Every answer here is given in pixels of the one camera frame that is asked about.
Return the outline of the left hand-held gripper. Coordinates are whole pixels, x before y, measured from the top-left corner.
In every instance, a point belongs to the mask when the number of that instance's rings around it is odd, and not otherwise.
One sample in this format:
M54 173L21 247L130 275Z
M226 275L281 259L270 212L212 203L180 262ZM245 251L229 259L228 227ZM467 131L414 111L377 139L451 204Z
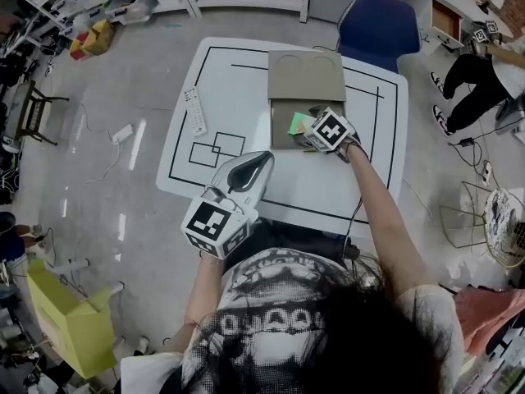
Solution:
M259 202L273 172L275 158L268 151L248 152L224 162L211 186L193 197L181 231L196 249L225 260L249 237L258 211L237 202Z

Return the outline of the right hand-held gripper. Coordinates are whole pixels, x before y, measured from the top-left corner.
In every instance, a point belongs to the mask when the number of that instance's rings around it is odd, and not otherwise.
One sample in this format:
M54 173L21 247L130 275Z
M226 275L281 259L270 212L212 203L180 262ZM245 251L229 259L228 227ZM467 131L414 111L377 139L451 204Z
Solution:
M306 127L305 133L293 135L294 143L303 149L315 148L321 153L337 150L339 145L349 137L356 136L356 130L346 119L326 105L317 105L309 109L315 121Z

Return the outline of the green and white small packet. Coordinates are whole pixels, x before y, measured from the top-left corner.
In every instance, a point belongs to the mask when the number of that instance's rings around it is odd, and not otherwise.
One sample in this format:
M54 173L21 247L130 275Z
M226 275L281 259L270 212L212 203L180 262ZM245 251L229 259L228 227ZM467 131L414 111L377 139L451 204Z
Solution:
M288 134L292 136L303 135L315 121L315 117L311 117L301 112L295 112L290 123Z

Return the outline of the grey cardboard box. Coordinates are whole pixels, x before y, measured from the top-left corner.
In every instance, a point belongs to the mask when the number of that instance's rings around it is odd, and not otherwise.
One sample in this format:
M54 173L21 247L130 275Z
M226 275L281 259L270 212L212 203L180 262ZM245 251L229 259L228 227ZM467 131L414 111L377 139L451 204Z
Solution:
M326 105L345 115L346 88L341 56L305 50L268 53L268 100L271 113L271 148L297 149L288 134L295 112Z

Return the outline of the person's right forearm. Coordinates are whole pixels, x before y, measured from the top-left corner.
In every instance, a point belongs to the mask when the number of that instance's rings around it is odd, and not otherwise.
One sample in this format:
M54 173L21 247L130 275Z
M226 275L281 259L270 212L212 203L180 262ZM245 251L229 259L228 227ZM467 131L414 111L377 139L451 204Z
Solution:
M393 292L435 285L426 264L404 225L397 205L366 154L347 144L345 155L354 170L381 267L390 276Z

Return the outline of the person's left forearm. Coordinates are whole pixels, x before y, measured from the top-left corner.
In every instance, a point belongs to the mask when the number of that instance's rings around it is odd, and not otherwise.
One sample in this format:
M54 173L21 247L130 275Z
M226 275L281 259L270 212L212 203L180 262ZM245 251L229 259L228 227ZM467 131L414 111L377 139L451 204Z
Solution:
M183 353L194 330L217 310L221 299L221 278L224 263L210 254L202 254L185 311L184 322L177 333L162 348L163 352Z

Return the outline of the yellow-green cardboard box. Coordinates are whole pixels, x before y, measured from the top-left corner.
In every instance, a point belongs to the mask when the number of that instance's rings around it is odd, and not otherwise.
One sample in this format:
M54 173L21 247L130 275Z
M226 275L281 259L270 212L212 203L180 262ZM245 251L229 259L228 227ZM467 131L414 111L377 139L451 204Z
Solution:
M40 329L68 365L84 379L116 365L109 301L120 286L79 300L41 259L30 263L26 280Z

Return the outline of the person's black trousers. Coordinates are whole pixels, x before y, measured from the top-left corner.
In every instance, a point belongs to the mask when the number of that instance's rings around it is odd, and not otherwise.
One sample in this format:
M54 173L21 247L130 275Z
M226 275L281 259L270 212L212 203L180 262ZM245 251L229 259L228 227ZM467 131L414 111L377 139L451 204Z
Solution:
M270 248L286 248L315 254L342 266L355 261L360 249L342 235L328 236L322 231L293 224L259 219L247 241L240 247L240 259L247 259Z

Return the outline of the white remote control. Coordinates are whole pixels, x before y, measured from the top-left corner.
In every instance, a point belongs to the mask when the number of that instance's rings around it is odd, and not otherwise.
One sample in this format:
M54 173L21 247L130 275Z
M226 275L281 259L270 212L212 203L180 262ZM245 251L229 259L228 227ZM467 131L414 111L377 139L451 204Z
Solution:
M196 87L190 87L183 93L189 126L193 136L200 137L208 131Z

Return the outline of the white low table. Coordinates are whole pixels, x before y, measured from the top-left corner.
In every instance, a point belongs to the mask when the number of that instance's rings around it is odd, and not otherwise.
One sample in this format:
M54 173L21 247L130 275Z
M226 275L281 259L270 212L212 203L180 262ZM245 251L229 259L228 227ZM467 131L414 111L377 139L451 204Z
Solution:
M193 198L216 170L242 153L270 147L267 96L268 54L283 44L250 39L206 38L185 78L196 88L207 133L193 135L185 101L179 99L157 171L160 190ZM407 140L407 80L353 58L342 61L345 115L393 197L402 184ZM259 213L301 227L370 237L366 213L358 206L354 174L334 155L277 150L275 167Z

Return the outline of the blue chair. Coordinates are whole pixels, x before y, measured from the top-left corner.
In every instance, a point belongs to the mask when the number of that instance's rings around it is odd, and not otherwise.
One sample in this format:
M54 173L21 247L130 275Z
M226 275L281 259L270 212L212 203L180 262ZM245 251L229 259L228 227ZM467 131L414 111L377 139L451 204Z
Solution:
M394 73L400 57L422 47L415 11L400 0L353 0L337 30L340 55Z

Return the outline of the person's white printed t-shirt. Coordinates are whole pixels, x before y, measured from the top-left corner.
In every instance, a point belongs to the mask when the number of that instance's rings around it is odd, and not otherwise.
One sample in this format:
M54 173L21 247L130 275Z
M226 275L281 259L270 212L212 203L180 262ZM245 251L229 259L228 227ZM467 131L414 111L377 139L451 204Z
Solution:
M121 394L452 394L463 352L445 289L269 248L225 273L186 348L124 358Z

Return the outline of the white drawer cabinet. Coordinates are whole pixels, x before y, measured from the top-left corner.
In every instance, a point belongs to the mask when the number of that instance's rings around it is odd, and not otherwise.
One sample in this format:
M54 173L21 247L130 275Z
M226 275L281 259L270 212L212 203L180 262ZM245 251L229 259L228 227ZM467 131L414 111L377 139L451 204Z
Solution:
M497 15L496 7L490 0L431 0L431 28L436 30L442 43L452 49L455 43L463 46L463 35L478 27L493 22L506 39L513 39L514 33Z

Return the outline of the small black table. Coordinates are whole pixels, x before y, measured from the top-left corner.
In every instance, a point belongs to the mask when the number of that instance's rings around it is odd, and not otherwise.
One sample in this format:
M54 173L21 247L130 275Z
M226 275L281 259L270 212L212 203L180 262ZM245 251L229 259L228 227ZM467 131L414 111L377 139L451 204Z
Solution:
M57 146L57 142L48 139L39 131L43 111L47 104L51 104L54 101L69 101L69 99L44 95L37 89L34 80L29 80L24 85L27 86L27 92L23 99L21 114L17 122L15 140L30 137L38 142L46 142Z

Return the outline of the pink cloth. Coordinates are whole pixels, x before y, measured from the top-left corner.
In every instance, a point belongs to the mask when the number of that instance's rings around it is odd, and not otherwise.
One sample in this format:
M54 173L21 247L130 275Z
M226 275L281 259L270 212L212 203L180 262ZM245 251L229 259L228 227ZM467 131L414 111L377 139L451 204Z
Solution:
M468 286L454 296L465 351L481 355L489 340L525 309L525 289L490 291Z

